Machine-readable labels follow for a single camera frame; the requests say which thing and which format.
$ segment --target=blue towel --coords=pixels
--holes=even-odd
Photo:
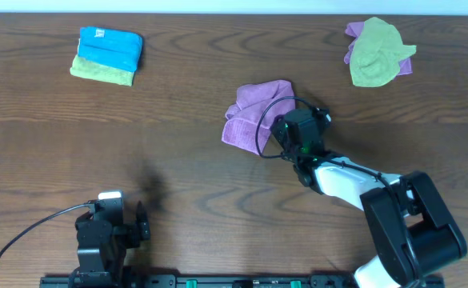
[[[142,45],[142,38],[131,32],[84,27],[81,28],[78,56],[105,66],[135,72]]]

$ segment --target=purple towel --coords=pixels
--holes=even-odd
[[[360,36],[360,34],[363,31],[363,25],[364,25],[364,22],[351,22],[351,23],[347,24],[346,34],[348,34],[349,36],[353,36],[355,38],[358,38],[358,36]],[[355,42],[356,42],[356,39],[354,41],[352,41],[352,43],[349,45],[349,51],[347,52],[346,56],[344,56],[344,63],[345,64],[349,64],[349,62],[351,60],[351,54],[353,53],[353,48],[354,48],[354,43]],[[399,76],[399,75],[408,75],[408,74],[413,73],[413,71],[411,69],[411,59],[410,58],[406,58],[406,59],[400,61],[399,65],[401,67],[401,71],[399,71],[399,74],[397,74],[397,76]]]
[[[294,96],[292,85],[285,80],[240,86],[237,89],[236,103],[225,113],[227,121],[222,136],[224,143],[258,154],[255,145],[258,121],[269,104],[285,96]],[[261,151],[271,136],[270,127],[274,119],[294,108],[295,101],[283,100],[267,112],[258,131],[258,145]]]

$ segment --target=green towel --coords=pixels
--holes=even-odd
[[[417,52],[415,45],[403,45],[399,31],[380,18],[365,21],[354,44],[350,60],[353,84],[380,87],[397,76],[399,61]]]
[[[75,55],[70,73],[73,76],[109,82],[119,85],[132,86],[134,72],[129,72],[109,66],[104,66]]]

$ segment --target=robotic arm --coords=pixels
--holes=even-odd
[[[271,132],[301,184],[365,212],[378,255],[354,273],[359,287],[424,286],[425,276],[466,256],[466,241],[427,174],[383,174],[325,150],[330,122],[328,110],[295,109]],[[423,220],[407,227],[404,217],[418,214]]]

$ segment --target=towel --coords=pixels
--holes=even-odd
[[[222,141],[226,144],[258,154],[255,145],[255,131],[264,110],[275,100],[294,96],[292,85],[285,80],[263,84],[248,84],[237,89],[237,101],[225,113],[226,124]],[[258,131],[258,145],[263,150],[271,136],[270,128],[274,119],[296,108],[295,101],[284,100],[276,103],[267,112]]]
[[[81,28],[78,56],[105,66],[135,72],[142,45],[142,38],[131,32],[85,27]]]
[[[346,56],[344,56],[345,64],[349,64],[350,62],[351,54],[353,53],[354,43],[356,42],[356,38],[358,38],[358,36],[360,36],[360,34],[363,31],[363,24],[364,22],[351,22],[347,24],[346,34],[348,34],[349,36],[355,37],[355,40],[353,40],[352,43],[349,45],[348,47],[349,51],[347,51]],[[411,69],[411,58],[406,58],[400,61],[399,66],[401,67],[401,69],[399,73],[397,74],[397,76],[408,75],[408,74],[413,73],[413,70]]]
[[[132,79],[134,78],[133,72],[104,66],[92,61],[88,61],[77,55],[75,55],[75,58],[72,61],[70,73],[73,76],[84,79],[92,79],[125,86],[132,86]]]
[[[365,21],[350,58],[353,84],[360,87],[380,87],[397,76],[399,62],[415,54],[417,47],[402,44],[397,29],[372,17]]]

